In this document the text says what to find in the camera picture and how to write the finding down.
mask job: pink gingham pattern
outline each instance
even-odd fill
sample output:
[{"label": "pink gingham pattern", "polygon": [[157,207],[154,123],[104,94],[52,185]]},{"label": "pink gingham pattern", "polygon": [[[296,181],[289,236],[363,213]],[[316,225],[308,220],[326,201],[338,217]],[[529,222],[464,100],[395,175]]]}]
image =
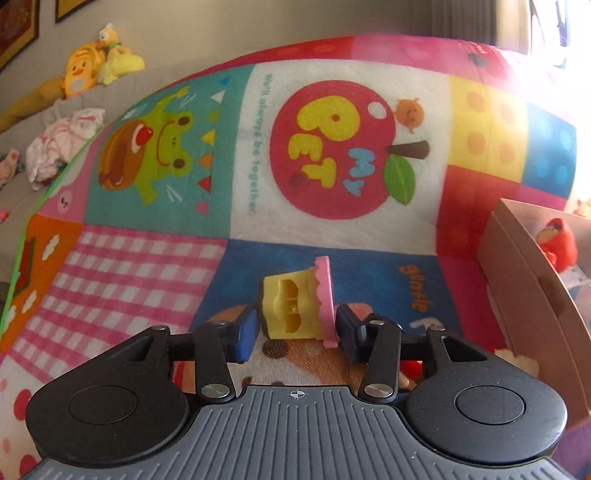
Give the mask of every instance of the pink gingham pattern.
[{"label": "pink gingham pattern", "polygon": [[48,382],[151,325],[186,332],[226,243],[85,227],[9,355]]}]

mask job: ribbed gray plastic surface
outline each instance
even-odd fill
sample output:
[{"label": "ribbed gray plastic surface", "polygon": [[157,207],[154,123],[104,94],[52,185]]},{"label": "ribbed gray plastic surface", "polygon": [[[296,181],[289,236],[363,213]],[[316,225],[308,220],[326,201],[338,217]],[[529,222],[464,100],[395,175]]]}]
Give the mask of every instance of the ribbed gray plastic surface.
[{"label": "ribbed gray plastic surface", "polygon": [[201,410],[174,445],[133,465],[85,469],[45,460],[27,480],[570,478],[551,460],[485,469],[423,446],[396,411],[346,387],[257,387]]}]

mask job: frog illustration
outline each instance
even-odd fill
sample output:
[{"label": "frog illustration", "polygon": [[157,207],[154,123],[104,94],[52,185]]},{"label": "frog illustration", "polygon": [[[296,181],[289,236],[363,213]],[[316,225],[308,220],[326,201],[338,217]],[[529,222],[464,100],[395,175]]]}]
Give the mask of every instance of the frog illustration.
[{"label": "frog illustration", "polygon": [[166,106],[189,93],[189,87],[167,96],[140,118],[121,125],[109,139],[99,161],[99,185],[105,190],[125,190],[133,184],[144,205],[154,203],[152,185],[168,175],[184,177],[193,166],[182,149],[181,137],[193,126],[189,111],[168,112]]}]

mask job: colorful play mat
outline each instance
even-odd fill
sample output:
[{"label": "colorful play mat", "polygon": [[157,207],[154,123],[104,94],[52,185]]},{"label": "colorful play mat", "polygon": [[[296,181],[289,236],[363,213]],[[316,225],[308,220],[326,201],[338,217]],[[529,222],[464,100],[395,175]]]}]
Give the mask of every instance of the colorful play mat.
[{"label": "colorful play mat", "polygon": [[[499,198],[566,205],[577,141],[559,73],[470,42],[347,37],[248,55],[135,105],[24,235],[0,330],[0,478],[38,459],[23,418],[41,385],[151,325],[233,321],[265,277],[317,257],[335,304],[503,347],[475,252]],[[340,349],[262,333],[230,368],[239,389],[362,374]]]}]

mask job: blue square patch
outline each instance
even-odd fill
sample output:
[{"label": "blue square patch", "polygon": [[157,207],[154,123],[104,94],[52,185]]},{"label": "blue square patch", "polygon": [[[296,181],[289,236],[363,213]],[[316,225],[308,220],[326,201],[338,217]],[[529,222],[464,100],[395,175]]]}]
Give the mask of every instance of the blue square patch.
[{"label": "blue square patch", "polygon": [[568,199],[576,168],[576,128],[530,103],[527,114],[529,139],[521,183]]},{"label": "blue square patch", "polygon": [[[304,270],[315,257],[330,257],[333,300],[367,303],[375,312],[397,322],[407,332],[423,333],[415,320],[438,318],[446,328],[462,334],[452,297],[435,255],[409,255],[368,250],[265,244],[229,240],[226,253],[210,283],[191,326],[194,328],[223,311],[257,303],[261,284],[269,275]],[[413,308],[410,272],[419,273],[426,309]]]}]

